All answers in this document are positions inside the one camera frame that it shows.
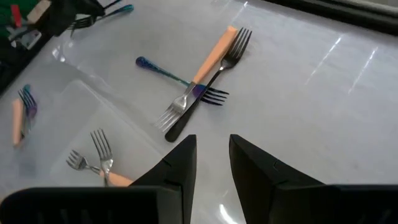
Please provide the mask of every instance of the black-handled fork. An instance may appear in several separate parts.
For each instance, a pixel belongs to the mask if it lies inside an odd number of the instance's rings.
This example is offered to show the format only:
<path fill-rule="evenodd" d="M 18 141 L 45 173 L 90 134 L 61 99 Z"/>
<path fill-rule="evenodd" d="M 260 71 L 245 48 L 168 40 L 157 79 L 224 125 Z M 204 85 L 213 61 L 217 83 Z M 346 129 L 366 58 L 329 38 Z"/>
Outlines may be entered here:
<path fill-rule="evenodd" d="M 210 88 L 211 84 L 217 79 L 217 77 L 221 74 L 221 72 L 225 70 L 229 70 L 233 68 L 241 59 L 243 52 L 248 46 L 248 42 L 250 40 L 252 31 L 248 29 L 243 29 L 239 31 L 234 41 L 232 42 L 229 50 L 226 55 L 221 60 L 221 67 L 214 74 L 213 78 L 211 78 L 210 82 L 206 85 L 205 89 L 200 93 L 200 95 L 196 98 L 193 104 L 189 107 L 188 110 L 178 119 L 178 121 L 167 131 L 165 138 L 168 142 L 174 142 L 180 136 L 182 130 L 185 125 L 187 125 L 191 115 L 193 114 L 196 107 L 199 105 L 200 100 L 203 95 L 206 93 L 207 89 Z"/>

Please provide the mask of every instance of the transparent container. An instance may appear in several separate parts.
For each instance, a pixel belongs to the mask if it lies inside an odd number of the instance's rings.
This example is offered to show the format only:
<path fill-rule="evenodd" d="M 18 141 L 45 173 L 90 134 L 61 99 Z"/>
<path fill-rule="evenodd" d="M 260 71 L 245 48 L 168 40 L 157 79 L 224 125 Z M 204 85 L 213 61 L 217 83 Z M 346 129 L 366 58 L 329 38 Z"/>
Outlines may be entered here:
<path fill-rule="evenodd" d="M 99 128 L 113 150 L 111 172 L 136 180 L 164 156 L 146 133 L 149 123 L 145 126 L 145 122 L 133 122 L 81 80 L 68 84 L 42 116 L 21 148 L 10 152 L 13 160 L 0 171 L 2 197 L 35 186 L 103 186 L 102 177 L 90 170 L 74 170 L 65 162 L 74 149 L 90 165 L 99 166 L 90 136 Z"/>

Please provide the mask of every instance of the green object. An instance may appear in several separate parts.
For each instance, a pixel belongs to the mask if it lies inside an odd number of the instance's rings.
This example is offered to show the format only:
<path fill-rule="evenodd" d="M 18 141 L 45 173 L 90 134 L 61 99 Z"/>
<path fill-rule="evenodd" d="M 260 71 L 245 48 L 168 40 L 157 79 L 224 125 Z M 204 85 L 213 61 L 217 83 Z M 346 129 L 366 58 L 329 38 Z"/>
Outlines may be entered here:
<path fill-rule="evenodd" d="M 19 6 L 22 17 L 27 20 L 26 16 L 30 13 L 30 11 L 35 7 L 37 3 L 38 0 L 1 0 L 0 24 L 6 24 L 11 21 L 12 13 L 10 5 L 17 4 Z M 4 26 L 0 28 L 0 35 L 6 37 L 9 36 L 9 33 Z"/>

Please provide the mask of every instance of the black fork handle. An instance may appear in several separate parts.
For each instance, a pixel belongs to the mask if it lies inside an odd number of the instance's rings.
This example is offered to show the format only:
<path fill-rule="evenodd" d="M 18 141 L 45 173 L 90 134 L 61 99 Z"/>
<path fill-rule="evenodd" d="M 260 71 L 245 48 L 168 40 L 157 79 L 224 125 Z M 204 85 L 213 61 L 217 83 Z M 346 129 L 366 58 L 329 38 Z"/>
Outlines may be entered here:
<path fill-rule="evenodd" d="M 211 78 L 210 82 L 207 83 L 205 89 L 196 98 L 195 102 L 192 103 L 192 105 L 188 108 L 188 110 L 178 119 L 178 121 L 169 129 L 169 131 L 167 131 L 166 135 L 164 136 L 164 138 L 166 138 L 166 141 L 175 142 L 175 140 L 177 140 L 182 130 L 185 128 L 185 125 L 187 125 L 189 119 L 191 118 L 191 115 L 193 114 L 194 110 L 199 105 L 199 102 L 202 99 L 203 95 L 206 93 L 211 84 L 213 84 L 213 82 L 217 79 L 217 77 L 221 74 L 222 71 L 223 70 L 218 70 L 213 75 L 213 78 Z"/>

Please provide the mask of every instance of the white table surface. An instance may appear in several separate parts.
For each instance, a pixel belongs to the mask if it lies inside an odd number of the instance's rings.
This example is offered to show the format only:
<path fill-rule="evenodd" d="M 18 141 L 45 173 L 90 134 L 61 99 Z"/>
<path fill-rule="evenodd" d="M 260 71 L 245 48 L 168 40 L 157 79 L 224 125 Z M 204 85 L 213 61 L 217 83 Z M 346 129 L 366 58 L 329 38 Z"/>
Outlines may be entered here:
<path fill-rule="evenodd" d="M 253 30 L 240 63 L 214 85 L 231 94 L 222 107 L 201 104 L 178 139 L 198 139 L 192 223 L 245 223 L 230 134 L 327 184 L 398 182 L 395 37 L 257 0 L 124 2 L 134 12 L 72 40 L 69 32 L 54 37 L 0 98 L 0 166 L 15 153 L 9 104 L 23 84 L 32 84 L 45 111 L 72 79 L 94 80 L 154 123 L 184 87 L 135 59 L 145 56 L 190 80 L 231 24 Z M 154 139 L 164 154 L 177 144 Z"/>

